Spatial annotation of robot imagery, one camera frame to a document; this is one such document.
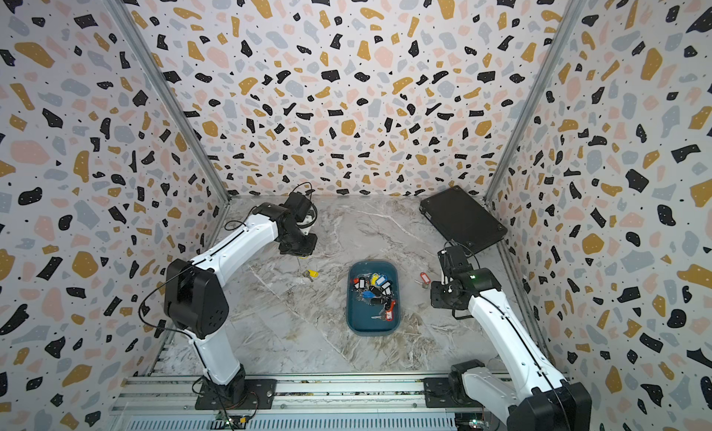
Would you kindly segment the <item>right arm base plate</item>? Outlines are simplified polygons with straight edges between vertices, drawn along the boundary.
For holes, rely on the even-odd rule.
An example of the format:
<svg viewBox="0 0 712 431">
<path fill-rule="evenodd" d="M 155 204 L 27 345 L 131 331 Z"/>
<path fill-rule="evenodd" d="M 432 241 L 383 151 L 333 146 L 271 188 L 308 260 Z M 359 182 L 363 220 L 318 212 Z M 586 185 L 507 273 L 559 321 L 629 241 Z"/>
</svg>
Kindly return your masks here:
<svg viewBox="0 0 712 431">
<path fill-rule="evenodd" d="M 428 408 L 481 408 L 482 405 L 456 391 L 448 377 L 426 377 L 423 393 Z"/>
</svg>

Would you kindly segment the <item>yellow tag key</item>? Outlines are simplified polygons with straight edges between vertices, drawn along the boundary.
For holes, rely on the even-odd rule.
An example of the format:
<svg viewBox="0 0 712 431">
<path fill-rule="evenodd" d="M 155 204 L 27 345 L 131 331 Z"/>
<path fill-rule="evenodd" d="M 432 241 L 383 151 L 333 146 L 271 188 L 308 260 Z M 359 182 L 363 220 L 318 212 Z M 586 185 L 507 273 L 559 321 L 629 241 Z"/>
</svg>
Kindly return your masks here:
<svg viewBox="0 0 712 431">
<path fill-rule="evenodd" d="M 319 273 L 317 271 L 312 271 L 312 270 L 306 270 L 303 275 L 307 278 L 309 278 L 311 281 L 313 281 L 315 278 L 319 277 Z"/>
</svg>

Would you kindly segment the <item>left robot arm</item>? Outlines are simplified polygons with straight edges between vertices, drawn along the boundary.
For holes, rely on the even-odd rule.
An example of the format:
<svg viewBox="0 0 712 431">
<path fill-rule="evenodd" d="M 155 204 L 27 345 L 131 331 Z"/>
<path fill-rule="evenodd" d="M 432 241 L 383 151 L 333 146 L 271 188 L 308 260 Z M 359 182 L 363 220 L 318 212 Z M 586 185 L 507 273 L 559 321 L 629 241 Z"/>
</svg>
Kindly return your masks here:
<svg viewBox="0 0 712 431">
<path fill-rule="evenodd" d="M 302 194 L 293 194 L 282 204 L 263 203 L 208 251 L 169 265 L 163 310 L 187 336 L 202 365 L 204 385 L 218 399 L 241 401 L 246 377 L 226 332 L 230 306 L 224 287 L 270 243 L 276 242 L 282 255 L 310 256 L 317 243 L 317 235 L 311 232 L 317 219 L 318 209 Z"/>
</svg>

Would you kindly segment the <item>red tag key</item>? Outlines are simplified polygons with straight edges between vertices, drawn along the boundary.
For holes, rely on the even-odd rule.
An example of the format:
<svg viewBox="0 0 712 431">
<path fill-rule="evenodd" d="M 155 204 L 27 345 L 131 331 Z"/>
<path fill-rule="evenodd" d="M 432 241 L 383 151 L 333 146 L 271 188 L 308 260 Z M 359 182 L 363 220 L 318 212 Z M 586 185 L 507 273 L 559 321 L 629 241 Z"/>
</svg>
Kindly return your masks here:
<svg viewBox="0 0 712 431">
<path fill-rule="evenodd" d="M 423 285 L 423 287 L 424 287 L 424 288 L 429 288 L 430 285 L 431 285 L 431 283 L 432 283 L 432 280 L 430 279 L 430 277 L 428 276 L 428 274 L 427 274 L 427 273 L 421 273 L 421 274 L 420 274 L 420 278 L 421 278 L 421 280 L 422 280 L 422 285 Z"/>
</svg>

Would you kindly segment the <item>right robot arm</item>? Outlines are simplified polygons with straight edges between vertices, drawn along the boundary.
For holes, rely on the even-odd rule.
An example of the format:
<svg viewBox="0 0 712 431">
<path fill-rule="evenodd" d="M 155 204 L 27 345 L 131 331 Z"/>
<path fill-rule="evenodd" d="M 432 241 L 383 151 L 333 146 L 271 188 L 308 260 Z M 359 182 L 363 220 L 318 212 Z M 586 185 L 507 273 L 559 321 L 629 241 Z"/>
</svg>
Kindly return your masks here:
<svg viewBox="0 0 712 431">
<path fill-rule="evenodd" d="M 544 356 L 511 308 L 488 269 L 442 275 L 430 286 L 431 306 L 455 319 L 474 319 L 499 354 L 510 381 L 484 362 L 454 364 L 450 397 L 481 404 L 509 430 L 588 430 L 593 401 L 582 383 L 572 383 Z"/>
</svg>

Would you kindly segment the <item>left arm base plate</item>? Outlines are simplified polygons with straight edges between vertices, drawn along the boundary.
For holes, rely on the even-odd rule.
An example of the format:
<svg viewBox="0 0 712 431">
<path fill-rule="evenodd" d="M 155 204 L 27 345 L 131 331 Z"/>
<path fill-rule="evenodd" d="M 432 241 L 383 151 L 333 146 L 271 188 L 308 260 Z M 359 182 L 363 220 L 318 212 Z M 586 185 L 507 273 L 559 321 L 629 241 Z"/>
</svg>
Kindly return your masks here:
<svg viewBox="0 0 712 431">
<path fill-rule="evenodd" d="M 270 378 L 239 378 L 237 382 L 222 386 L 202 377 L 195 409 L 198 411 L 270 410 L 276 394 L 276 386 L 277 380 Z"/>
</svg>

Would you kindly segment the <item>teal storage box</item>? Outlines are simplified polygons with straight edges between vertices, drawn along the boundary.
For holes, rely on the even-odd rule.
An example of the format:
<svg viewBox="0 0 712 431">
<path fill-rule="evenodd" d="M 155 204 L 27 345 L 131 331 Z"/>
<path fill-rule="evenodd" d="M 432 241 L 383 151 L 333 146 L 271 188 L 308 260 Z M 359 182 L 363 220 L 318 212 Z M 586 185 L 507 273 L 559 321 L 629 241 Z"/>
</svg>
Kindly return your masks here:
<svg viewBox="0 0 712 431">
<path fill-rule="evenodd" d="M 361 304 L 357 301 L 355 291 L 352 289 L 352 279 L 361 273 L 383 273 L 395 283 L 396 301 L 395 320 L 385 322 L 372 319 L 378 315 L 380 308 Z M 396 267 L 387 261 L 371 260 L 356 262 L 349 271 L 347 279 L 347 301 L 346 301 L 346 322 L 352 332 L 359 336 L 388 336 L 392 334 L 400 324 L 400 288 L 398 282 L 398 271 Z"/>
</svg>

